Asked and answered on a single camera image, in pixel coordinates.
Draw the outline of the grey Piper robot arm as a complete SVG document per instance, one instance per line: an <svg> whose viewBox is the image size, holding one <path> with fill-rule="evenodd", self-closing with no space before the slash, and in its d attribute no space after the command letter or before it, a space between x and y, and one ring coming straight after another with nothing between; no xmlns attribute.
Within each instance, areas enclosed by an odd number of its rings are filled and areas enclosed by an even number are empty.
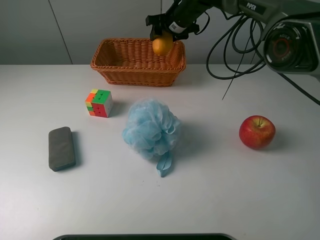
<svg viewBox="0 0 320 240"><path fill-rule="evenodd" d="M151 26L150 39L170 33L173 41L200 34L196 21L208 9L220 9L232 18L240 17L232 31L238 33L247 20L260 30L252 47L235 49L239 54L256 52L260 61L281 74L320 74L320 4L311 0L175 0L162 14L145 19Z"/></svg>

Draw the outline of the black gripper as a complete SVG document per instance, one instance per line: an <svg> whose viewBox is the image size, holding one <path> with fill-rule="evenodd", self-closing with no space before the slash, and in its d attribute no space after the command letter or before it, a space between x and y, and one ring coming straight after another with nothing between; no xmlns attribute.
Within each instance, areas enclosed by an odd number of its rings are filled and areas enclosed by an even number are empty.
<svg viewBox="0 0 320 240"><path fill-rule="evenodd" d="M163 31L172 34L173 41L187 40L190 33L201 34L197 19L210 8L211 0L175 0L165 13L146 17L145 24L152 26L150 40L160 38Z"/></svg>

